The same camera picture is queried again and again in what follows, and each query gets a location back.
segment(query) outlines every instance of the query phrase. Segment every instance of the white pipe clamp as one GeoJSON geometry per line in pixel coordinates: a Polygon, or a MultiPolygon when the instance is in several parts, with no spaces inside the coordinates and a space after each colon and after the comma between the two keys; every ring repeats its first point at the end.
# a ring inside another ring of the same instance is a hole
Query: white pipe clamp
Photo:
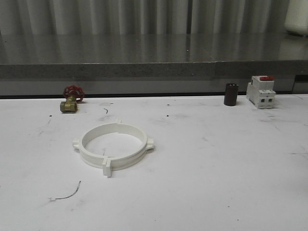
{"type": "Polygon", "coordinates": [[[154,140],[149,139],[140,128],[129,124],[122,124],[118,120],[116,123],[104,124],[86,132],[81,139],[73,140],[73,147],[79,149],[84,162],[93,167],[102,168],[103,174],[110,177],[111,171],[124,169],[139,162],[145,156],[147,150],[154,148],[154,140]],[[94,138],[113,132],[134,136],[142,144],[134,153],[120,157],[100,156],[85,149],[85,146],[94,138]]]}

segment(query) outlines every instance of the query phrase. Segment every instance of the brass gate valve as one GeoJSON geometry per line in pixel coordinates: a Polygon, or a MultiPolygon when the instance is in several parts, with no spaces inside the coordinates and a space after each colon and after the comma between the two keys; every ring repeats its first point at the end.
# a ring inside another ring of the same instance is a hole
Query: brass gate valve
{"type": "Polygon", "coordinates": [[[76,112],[77,103],[83,100],[85,93],[82,88],[72,85],[64,89],[63,96],[66,98],[66,101],[60,104],[61,112],[76,112]]]}

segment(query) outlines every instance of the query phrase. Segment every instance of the white tabletop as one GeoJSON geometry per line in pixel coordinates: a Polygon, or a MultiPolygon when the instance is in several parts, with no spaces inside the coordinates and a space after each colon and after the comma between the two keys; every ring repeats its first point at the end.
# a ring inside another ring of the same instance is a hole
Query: white tabletop
{"type": "Polygon", "coordinates": [[[85,98],[75,114],[60,101],[0,100],[1,231],[308,230],[307,95],[270,110],[245,96],[85,98]],[[107,178],[72,140],[117,119],[155,149],[107,178]]]}

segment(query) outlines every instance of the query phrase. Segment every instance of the valve handle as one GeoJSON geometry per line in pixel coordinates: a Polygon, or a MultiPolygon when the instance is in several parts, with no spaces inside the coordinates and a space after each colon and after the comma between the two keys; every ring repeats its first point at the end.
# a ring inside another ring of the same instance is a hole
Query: valve handle
{"type": "Polygon", "coordinates": [[[69,96],[75,96],[77,102],[81,102],[85,97],[85,93],[83,92],[81,87],[77,87],[75,85],[67,86],[64,89],[63,96],[67,99],[69,96]]]}

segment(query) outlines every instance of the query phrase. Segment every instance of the corrugated metal wall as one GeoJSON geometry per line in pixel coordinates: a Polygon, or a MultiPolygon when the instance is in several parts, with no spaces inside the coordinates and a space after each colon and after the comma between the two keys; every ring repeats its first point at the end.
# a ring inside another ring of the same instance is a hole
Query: corrugated metal wall
{"type": "Polygon", "coordinates": [[[0,32],[185,34],[284,31],[289,0],[0,0],[0,32]]]}

